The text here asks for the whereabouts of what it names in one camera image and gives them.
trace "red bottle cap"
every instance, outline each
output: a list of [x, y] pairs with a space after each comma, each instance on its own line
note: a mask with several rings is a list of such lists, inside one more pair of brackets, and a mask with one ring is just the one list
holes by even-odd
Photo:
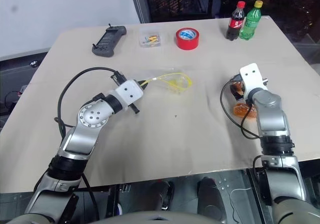
[[237, 8], [244, 8], [245, 5], [246, 5], [246, 3], [244, 1], [239, 1], [236, 6], [237, 6]]

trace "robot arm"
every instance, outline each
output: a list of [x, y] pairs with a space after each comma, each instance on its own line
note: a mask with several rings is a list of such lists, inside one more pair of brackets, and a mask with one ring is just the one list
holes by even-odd
[[83, 106], [77, 115], [77, 124], [63, 139], [56, 156], [39, 182], [24, 215], [41, 215], [49, 223], [61, 222], [66, 206], [73, 201], [73, 191], [79, 186], [86, 164], [95, 148], [99, 133], [108, 118], [143, 96], [134, 80], [123, 83], [96, 102]]
[[240, 69], [244, 99], [257, 110], [257, 126], [262, 148], [259, 173], [261, 194], [272, 206], [276, 223], [319, 223], [320, 214], [306, 202], [306, 189], [300, 173], [288, 120], [282, 110], [281, 98], [268, 91], [255, 63]]

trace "table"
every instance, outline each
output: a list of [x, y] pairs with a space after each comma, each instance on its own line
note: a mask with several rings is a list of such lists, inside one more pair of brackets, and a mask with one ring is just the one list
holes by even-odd
[[[223, 113], [219, 93], [242, 66], [256, 62], [268, 89], [282, 97], [295, 154], [300, 161], [320, 157], [320, 77], [304, 61], [269, 16], [249, 40], [224, 38], [228, 19], [128, 25], [111, 58], [91, 52], [106, 27], [77, 28], [62, 33], [50, 49], [0, 134], [0, 192], [31, 191], [56, 154], [61, 137], [57, 101], [62, 89], [83, 69], [103, 66], [127, 78], [146, 79], [182, 71], [193, 86], [177, 94], [151, 82], [141, 110], [109, 119], [87, 164], [92, 186], [128, 183], [249, 168], [261, 153], [258, 141], [245, 139]], [[161, 47], [139, 46], [139, 29], [155, 27]], [[200, 32], [197, 49], [175, 45], [175, 32], [193, 27]], [[77, 80], [62, 102], [62, 119], [76, 123], [80, 106], [100, 92], [116, 88], [111, 73], [94, 71]], [[231, 111], [235, 101], [225, 96]], [[247, 122], [257, 132], [256, 122]]]

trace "bottle label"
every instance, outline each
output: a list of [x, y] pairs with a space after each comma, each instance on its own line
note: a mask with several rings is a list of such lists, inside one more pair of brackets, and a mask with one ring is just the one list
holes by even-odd
[[246, 20], [245, 21], [245, 26], [247, 26], [249, 28], [256, 28], [258, 26], [258, 21]]
[[229, 22], [229, 27], [231, 27], [231, 28], [241, 28], [243, 22], [244, 22], [243, 20], [234, 20], [234, 19], [231, 18], [230, 22]]

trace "yellow bottle cap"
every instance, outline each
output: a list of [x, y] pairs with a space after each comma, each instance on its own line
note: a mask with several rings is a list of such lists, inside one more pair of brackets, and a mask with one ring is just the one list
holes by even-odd
[[254, 6], [256, 8], [261, 8], [262, 4], [263, 4], [262, 0], [256, 0], [255, 3], [254, 3]]

